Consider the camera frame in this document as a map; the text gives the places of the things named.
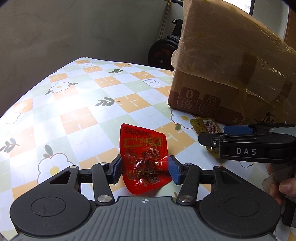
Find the right hand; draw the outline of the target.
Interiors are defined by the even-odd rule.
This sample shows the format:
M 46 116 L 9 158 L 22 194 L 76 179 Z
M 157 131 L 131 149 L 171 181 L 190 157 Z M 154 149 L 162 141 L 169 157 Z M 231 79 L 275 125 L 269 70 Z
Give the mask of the right hand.
M 295 197 L 295 178 L 289 178 L 278 183 L 274 178 L 274 170 L 272 165 L 268 164 L 266 168 L 269 177 L 264 179 L 262 182 L 263 189 L 266 193 L 272 196 L 280 206 L 282 206 L 285 195 Z

